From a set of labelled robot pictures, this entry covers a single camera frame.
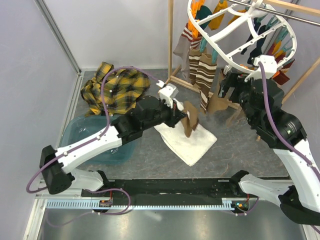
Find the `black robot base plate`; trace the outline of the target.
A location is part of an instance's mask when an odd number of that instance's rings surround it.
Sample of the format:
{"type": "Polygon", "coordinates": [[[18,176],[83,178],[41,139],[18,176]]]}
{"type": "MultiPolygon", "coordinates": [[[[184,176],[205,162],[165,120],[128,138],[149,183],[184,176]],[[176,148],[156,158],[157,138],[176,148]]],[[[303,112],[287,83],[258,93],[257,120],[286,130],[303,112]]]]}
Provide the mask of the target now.
{"type": "Polygon", "coordinates": [[[123,189],[131,197],[161,194],[208,195],[214,198],[244,199],[255,197],[233,188],[228,178],[115,179],[109,181],[109,187],[123,189]]]}

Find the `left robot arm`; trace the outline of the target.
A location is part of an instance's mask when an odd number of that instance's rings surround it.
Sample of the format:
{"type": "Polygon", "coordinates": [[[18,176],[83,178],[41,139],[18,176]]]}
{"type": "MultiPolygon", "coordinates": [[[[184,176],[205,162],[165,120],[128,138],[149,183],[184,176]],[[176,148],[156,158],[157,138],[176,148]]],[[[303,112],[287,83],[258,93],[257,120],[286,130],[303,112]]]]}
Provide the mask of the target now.
{"type": "Polygon", "coordinates": [[[103,152],[142,137],[145,130],[161,124],[173,128],[185,117],[187,114],[178,107],[177,101],[166,104],[165,100],[146,96],[135,108],[91,136],[58,149],[46,146],[41,153],[40,167],[48,192],[55,195],[73,187],[106,196],[110,185],[104,172],[78,167],[103,152]]]}

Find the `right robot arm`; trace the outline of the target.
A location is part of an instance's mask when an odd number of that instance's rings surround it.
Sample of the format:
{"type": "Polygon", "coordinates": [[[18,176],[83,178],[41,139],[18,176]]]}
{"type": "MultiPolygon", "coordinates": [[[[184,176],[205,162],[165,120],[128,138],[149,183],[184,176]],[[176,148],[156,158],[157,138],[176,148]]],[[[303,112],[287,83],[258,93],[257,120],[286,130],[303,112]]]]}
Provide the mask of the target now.
{"type": "Polygon", "coordinates": [[[252,130],[280,158],[292,184],[271,183],[247,171],[237,172],[229,184],[235,197],[253,194],[280,207],[293,222],[320,225],[320,170],[310,151],[300,120],[281,109],[284,92],[272,79],[245,82],[246,74],[229,72],[220,82],[218,96],[229,97],[242,108],[252,130]]]}

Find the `grey sock red stripes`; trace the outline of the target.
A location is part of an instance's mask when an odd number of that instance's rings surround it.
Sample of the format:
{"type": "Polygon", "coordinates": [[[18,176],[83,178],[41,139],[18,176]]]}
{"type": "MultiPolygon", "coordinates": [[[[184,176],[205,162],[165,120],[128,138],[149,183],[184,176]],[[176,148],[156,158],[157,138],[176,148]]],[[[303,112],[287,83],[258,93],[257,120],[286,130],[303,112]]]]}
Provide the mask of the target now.
{"type": "Polygon", "coordinates": [[[190,49],[197,49],[201,43],[202,36],[193,37],[193,33],[188,29],[188,23],[185,24],[183,31],[179,37],[178,43],[173,51],[173,54],[180,57],[181,72],[185,80],[189,80],[189,53],[190,49]]]}

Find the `brown striped sock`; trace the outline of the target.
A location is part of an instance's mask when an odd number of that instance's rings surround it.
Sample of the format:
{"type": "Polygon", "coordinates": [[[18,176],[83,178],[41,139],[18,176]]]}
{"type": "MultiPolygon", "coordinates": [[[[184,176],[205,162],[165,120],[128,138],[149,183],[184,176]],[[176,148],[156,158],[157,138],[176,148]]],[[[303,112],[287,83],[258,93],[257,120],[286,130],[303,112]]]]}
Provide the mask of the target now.
{"type": "Polygon", "coordinates": [[[201,55],[202,53],[200,52],[199,49],[190,48],[188,63],[189,63],[189,80],[192,85],[196,83],[196,74],[197,74],[197,69],[199,66],[201,55]]]}
{"type": "Polygon", "coordinates": [[[217,63],[212,62],[212,55],[202,53],[199,59],[195,83],[199,86],[200,110],[203,114],[207,112],[209,92],[216,74],[217,63]]]}

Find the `plain tan sock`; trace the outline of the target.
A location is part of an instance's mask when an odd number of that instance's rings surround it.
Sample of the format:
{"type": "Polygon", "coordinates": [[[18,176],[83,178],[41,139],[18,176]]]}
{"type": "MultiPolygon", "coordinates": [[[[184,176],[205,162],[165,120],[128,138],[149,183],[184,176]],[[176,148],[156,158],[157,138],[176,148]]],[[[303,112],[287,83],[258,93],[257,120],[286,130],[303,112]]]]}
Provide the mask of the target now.
{"type": "Polygon", "coordinates": [[[223,111],[228,108],[228,102],[226,98],[219,98],[220,82],[224,79],[223,70],[218,69],[217,72],[217,82],[215,85],[215,90],[213,95],[210,97],[210,100],[207,105],[207,112],[209,114],[214,114],[217,111],[223,111]]]}
{"type": "Polygon", "coordinates": [[[199,124],[198,109],[191,102],[185,101],[182,111],[186,114],[186,117],[181,119],[181,123],[185,136],[189,138],[199,124]]]}

